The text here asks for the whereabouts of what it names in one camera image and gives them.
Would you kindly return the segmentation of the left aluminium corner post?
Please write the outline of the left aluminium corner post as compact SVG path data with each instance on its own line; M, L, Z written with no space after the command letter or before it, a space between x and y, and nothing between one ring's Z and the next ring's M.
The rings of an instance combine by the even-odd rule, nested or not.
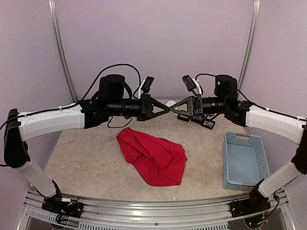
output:
M48 0L48 8L49 8L49 13L50 13L50 18L51 18L52 29L53 29L53 33L55 37L55 42L56 42L56 46L57 46L57 50L59 54L59 60L61 63L63 74L64 74L64 79L67 84L68 91L69 91L72 101L77 102L78 97L77 97L76 90L75 90L75 87L73 85L73 81L71 78L69 66L67 63L66 55L65 55L64 45L63 45L63 41L61 37L56 1Z

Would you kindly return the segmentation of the black square frame middle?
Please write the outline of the black square frame middle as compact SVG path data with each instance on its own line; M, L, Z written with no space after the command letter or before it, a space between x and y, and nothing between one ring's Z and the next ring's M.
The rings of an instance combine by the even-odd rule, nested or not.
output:
M202 124L204 122L204 117L203 116L194 116L190 120L194 123Z

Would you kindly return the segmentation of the black square frame left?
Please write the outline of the black square frame left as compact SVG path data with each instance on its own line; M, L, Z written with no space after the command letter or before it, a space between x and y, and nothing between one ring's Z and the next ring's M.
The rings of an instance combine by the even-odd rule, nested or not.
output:
M185 121L185 122L189 122L190 121L190 117L189 116L185 116L185 115L177 115L177 119L181 120L181 121Z

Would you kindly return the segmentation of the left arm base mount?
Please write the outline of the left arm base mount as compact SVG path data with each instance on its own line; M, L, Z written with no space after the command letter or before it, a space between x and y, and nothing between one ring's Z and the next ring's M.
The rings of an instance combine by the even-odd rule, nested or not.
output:
M79 201L79 198L64 198L59 194L45 198L42 204L43 210L74 218L81 217L83 208L84 204Z

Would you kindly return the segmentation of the red t-shirt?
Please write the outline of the red t-shirt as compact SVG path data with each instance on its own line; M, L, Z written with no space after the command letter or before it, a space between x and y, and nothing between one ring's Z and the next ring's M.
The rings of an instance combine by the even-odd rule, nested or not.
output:
M118 133L117 141L126 162L133 165L148 185L181 185L188 160L182 145L129 127Z

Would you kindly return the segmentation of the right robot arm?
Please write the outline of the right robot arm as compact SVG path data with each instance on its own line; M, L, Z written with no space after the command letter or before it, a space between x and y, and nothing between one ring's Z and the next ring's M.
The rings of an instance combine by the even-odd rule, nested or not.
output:
M248 212L257 212L274 192L307 173L307 121L304 118L262 109L253 102L239 101L229 95L213 98L189 96L171 106L170 111L185 117L223 114L236 125L262 129L298 144L293 158L250 192L250 198L245 202Z

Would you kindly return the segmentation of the blue plastic basket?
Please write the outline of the blue plastic basket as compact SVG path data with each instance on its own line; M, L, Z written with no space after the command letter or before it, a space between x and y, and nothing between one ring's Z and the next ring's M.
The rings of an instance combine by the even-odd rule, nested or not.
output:
M226 132L223 142L223 189L251 191L270 176L262 138Z

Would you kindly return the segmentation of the silver white brooch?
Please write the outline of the silver white brooch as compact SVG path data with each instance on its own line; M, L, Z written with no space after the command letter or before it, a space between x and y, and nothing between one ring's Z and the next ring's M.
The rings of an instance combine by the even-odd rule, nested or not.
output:
M212 122L205 122L204 125L207 126L207 127L212 127L213 126Z

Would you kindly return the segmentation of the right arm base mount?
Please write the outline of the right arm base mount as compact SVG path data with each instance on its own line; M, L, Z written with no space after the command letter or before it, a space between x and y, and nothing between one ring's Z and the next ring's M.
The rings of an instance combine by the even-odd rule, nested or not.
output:
M262 211L268 211L271 208L269 201L263 203L254 203L251 199L237 200L234 199L230 204L230 212L233 218L246 216Z

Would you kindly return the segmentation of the right aluminium corner post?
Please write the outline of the right aluminium corner post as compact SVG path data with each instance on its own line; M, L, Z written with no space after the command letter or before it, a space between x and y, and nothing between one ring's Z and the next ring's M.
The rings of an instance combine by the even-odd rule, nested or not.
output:
M253 49L253 45L255 41L256 30L257 30L257 25L258 25L258 20L259 20L260 4L261 4L261 0L253 1L253 10L252 10L252 15L251 15L249 31L248 31L248 40L247 40L243 63L241 66L239 80L238 80L239 89L242 89L244 80L247 75L248 65L249 65L249 61L251 58L251 54L252 54L252 49Z

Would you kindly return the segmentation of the black square frame right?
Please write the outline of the black square frame right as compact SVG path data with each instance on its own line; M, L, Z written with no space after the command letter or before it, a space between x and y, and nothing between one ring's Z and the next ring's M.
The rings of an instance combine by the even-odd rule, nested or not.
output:
M213 130L215 126L215 121L210 119L204 119L203 123L201 124L202 127Z

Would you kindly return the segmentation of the aluminium front rail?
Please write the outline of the aluminium front rail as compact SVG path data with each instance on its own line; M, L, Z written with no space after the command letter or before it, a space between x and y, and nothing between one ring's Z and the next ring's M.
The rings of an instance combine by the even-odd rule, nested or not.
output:
M41 208L43 198L28 191L18 230L246 230L248 216L232 217L230 203L246 199L234 195L187 201L120 201L81 197L80 218L64 217Z

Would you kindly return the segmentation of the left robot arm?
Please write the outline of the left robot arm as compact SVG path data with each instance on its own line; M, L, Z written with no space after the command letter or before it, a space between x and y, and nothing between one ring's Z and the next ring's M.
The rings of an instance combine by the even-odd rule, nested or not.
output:
M19 171L28 182L48 199L48 205L57 213L67 209L55 182L49 179L36 162L30 159L27 141L45 134L68 129L88 129L108 122L112 116L135 117L146 121L167 114L169 107L148 94L139 99L88 99L65 107L45 111L9 111L2 125L4 132L4 166Z

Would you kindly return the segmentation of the blue round brooch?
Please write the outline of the blue round brooch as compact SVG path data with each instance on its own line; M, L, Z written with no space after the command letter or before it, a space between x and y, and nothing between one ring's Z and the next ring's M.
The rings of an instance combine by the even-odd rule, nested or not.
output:
M175 105L175 104L177 104L177 102L175 101L175 100L168 100L168 101L166 101L166 103L165 103L165 105L167 106L167 107L172 107L173 105Z

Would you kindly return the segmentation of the black square frame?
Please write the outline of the black square frame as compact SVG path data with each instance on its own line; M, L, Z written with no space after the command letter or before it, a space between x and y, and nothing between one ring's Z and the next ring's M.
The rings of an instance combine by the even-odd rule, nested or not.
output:
M181 120L181 121L185 121L185 122L189 122L190 121L190 117L189 116L185 116L185 115L177 115L177 119Z
M204 119L203 123L201 124L202 127L213 130L215 126L215 121L210 119Z
M204 122L204 117L203 116L194 116L190 120L194 123L202 124Z

